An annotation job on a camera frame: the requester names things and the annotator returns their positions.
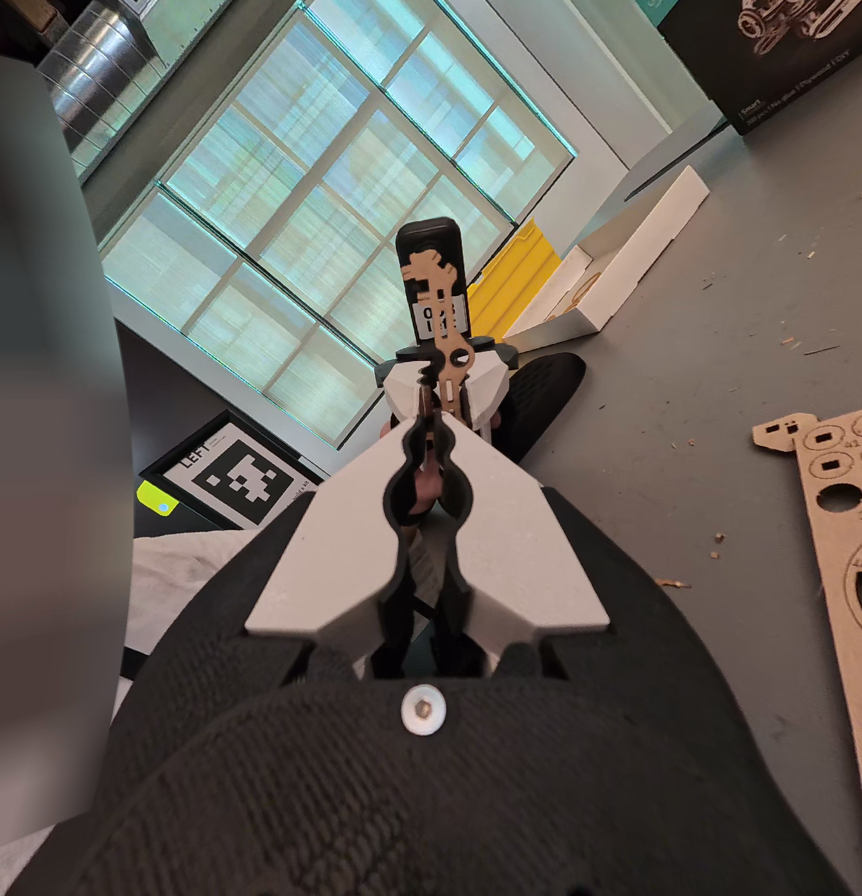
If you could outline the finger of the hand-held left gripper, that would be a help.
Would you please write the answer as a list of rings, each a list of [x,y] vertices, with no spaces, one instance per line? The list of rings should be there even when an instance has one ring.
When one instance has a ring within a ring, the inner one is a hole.
[[[423,385],[428,364],[392,364],[383,379],[384,397],[391,416],[385,429],[394,429],[405,420],[419,419],[417,415],[418,386]]]
[[[510,369],[496,353],[475,353],[466,376],[466,398],[470,428],[475,432],[490,429],[492,417],[504,400]]]

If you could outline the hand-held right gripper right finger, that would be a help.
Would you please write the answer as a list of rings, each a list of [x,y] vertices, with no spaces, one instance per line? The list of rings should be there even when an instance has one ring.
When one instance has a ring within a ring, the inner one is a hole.
[[[537,480],[445,412],[435,451],[452,519],[435,612],[439,672],[481,676],[511,644],[604,632],[609,616]]]

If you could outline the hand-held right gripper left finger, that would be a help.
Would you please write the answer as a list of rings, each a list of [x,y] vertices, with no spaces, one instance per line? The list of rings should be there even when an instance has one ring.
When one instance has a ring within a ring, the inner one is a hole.
[[[330,647],[356,662],[384,635],[380,607],[405,568],[410,419],[318,487],[245,623],[251,636]]]

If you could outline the long notched wooden model part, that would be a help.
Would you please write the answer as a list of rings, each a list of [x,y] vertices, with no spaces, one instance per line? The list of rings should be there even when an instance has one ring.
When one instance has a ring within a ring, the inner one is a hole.
[[[470,426],[467,398],[463,395],[466,376],[475,350],[459,330],[453,289],[457,270],[444,263],[434,249],[410,254],[402,267],[404,283],[417,286],[415,309],[419,313],[419,337],[425,324],[431,327],[432,350],[428,354],[423,384],[439,392],[440,411]]]

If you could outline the plywood parts sheet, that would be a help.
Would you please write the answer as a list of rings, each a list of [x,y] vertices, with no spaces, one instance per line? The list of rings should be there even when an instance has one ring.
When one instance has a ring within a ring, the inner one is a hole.
[[[796,457],[862,787],[862,409],[789,414],[751,435]]]

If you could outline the black model kit box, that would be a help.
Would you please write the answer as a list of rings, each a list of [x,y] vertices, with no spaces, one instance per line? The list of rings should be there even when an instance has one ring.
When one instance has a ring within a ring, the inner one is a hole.
[[[862,53],[862,2],[679,1],[657,29],[739,133]]]

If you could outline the person's left hand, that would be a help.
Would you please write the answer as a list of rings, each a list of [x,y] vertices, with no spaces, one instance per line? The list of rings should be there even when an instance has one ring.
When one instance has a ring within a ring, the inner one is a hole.
[[[442,495],[443,479],[441,466],[433,452],[427,454],[425,465],[414,474],[415,504],[410,511],[413,516],[424,514],[434,506]]]

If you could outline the black textured oval pad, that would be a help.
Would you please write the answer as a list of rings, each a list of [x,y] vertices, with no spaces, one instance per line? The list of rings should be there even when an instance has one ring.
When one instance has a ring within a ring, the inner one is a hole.
[[[538,357],[522,366],[499,406],[492,446],[520,463],[579,389],[586,370],[585,361],[571,352]]]

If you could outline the yellow plastic bin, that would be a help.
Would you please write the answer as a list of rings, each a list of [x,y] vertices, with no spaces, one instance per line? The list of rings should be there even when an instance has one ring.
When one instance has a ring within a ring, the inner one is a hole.
[[[559,254],[529,219],[468,287],[473,336],[501,341],[560,264]]]

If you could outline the large grid window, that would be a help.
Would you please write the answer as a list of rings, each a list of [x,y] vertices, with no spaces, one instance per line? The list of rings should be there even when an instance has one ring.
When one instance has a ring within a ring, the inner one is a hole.
[[[474,276],[576,151],[447,2],[296,2],[114,231],[107,278],[337,448],[413,339],[394,247]]]

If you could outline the black framed marker sign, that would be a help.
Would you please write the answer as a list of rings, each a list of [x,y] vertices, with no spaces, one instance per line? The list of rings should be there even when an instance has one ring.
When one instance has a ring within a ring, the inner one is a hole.
[[[224,530],[257,530],[325,476],[264,428],[225,410],[141,473]]]

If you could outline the white cardboard tray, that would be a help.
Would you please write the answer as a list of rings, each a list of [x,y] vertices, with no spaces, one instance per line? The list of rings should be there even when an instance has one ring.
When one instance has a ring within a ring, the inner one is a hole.
[[[603,330],[708,195],[699,174],[686,166],[667,184],[637,196],[567,253],[504,342],[526,352]],[[578,288],[598,272],[600,279],[581,303],[563,314]]]

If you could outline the metal ventilation duct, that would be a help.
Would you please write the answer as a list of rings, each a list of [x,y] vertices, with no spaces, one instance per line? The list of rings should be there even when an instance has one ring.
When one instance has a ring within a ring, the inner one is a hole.
[[[89,2],[37,67],[80,184],[189,45],[186,5]]]

